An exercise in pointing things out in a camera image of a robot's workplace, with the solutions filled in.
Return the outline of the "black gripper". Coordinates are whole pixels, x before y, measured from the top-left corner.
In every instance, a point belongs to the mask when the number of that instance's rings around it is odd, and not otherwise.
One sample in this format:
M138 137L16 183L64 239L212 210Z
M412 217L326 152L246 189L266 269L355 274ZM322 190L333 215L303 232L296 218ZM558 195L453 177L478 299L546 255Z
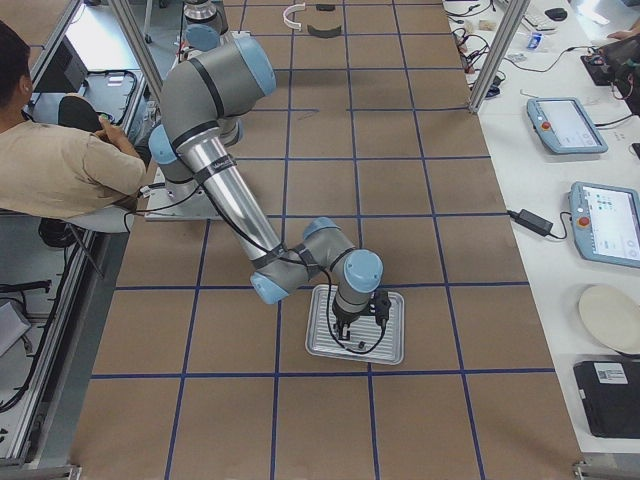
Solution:
M338 340L342 340L342 334L347 336L349 341L351 338L349 326L360 317L359 311L345 310L336 300L332 303L332 312L335 316L335 324L333 326L334 333Z

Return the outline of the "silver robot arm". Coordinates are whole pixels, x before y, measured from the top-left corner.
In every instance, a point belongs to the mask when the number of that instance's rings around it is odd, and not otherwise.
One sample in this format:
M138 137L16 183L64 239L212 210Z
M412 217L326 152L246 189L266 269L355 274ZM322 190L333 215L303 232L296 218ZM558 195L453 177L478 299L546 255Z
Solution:
M203 189L231 227L255 271L251 283L274 304L319 273L338 281L326 317L334 341L350 337L350 325L367 315L380 328L389 321L390 300L380 291L380 257L357 248L329 218L313 220L302 242L287 248L275 233L225 148L226 123L250 111L276 87L273 68L250 35L230 38L173 68L161 90L162 124L150 141L162 170L177 166L185 180Z
M228 31L223 1L187 0L183 17L186 21L184 38L189 48L209 51L222 44L222 37Z

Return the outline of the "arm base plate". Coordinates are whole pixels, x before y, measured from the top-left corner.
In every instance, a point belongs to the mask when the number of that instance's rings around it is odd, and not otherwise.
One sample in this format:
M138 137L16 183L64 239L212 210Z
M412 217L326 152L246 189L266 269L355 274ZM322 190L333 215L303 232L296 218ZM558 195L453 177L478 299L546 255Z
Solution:
M228 30L227 32L221 35L220 39L222 43L228 43L231 40L249 37L250 35L251 33L249 31Z
M143 208L148 221L220 220L208 196L194 181L184 184L167 182L156 169L153 185Z

